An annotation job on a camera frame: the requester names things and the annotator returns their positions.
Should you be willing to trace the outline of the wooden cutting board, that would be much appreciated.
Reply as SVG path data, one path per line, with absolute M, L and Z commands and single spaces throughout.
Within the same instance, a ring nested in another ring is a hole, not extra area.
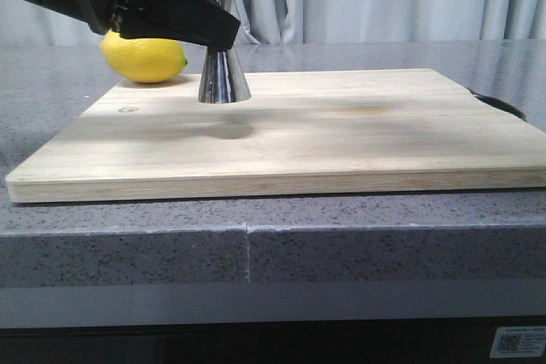
M 12 170 L 18 203 L 343 194 L 545 183 L 545 134 L 429 69 L 257 72 L 204 104 L 200 78 L 122 81 Z

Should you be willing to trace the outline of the white QR label sticker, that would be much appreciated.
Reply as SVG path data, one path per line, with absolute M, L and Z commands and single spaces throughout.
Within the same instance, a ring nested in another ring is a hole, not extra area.
M 495 332 L 490 358 L 538 358 L 545 353 L 545 326 L 502 326 Z

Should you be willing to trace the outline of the grey curtain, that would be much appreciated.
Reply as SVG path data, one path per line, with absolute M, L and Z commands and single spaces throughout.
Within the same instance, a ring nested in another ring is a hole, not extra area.
M 119 8 L 127 10 L 130 0 Z M 545 0 L 233 0 L 235 43 L 543 38 Z M 97 40 L 83 21 L 24 0 L 1 0 L 2 45 Z

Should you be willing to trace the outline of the yellow lemon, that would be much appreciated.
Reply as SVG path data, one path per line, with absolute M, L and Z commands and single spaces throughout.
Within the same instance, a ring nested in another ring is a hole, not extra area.
M 110 31 L 101 41 L 100 49 L 114 72 L 141 84 L 157 84 L 174 78 L 188 64 L 182 46 L 170 39 L 124 39 Z

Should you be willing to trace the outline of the silver double jigger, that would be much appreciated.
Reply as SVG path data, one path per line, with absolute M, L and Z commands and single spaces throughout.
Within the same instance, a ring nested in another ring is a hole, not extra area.
M 214 1 L 230 14 L 233 0 Z M 241 102 L 250 98 L 251 92 L 235 49 L 216 51 L 208 47 L 201 74 L 199 101 L 224 104 Z

